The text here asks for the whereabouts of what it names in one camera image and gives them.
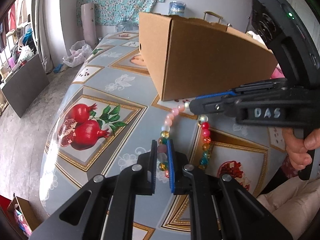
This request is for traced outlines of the person right hand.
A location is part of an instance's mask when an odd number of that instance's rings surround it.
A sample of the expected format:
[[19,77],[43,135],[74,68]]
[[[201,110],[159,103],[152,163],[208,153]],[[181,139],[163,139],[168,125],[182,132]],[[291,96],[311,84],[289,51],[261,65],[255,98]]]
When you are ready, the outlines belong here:
[[295,137],[293,129],[291,128],[284,128],[282,135],[291,165],[297,170],[303,170],[307,165],[310,165],[312,157],[308,154],[308,151],[319,148],[319,129],[313,130],[306,139],[298,139]]

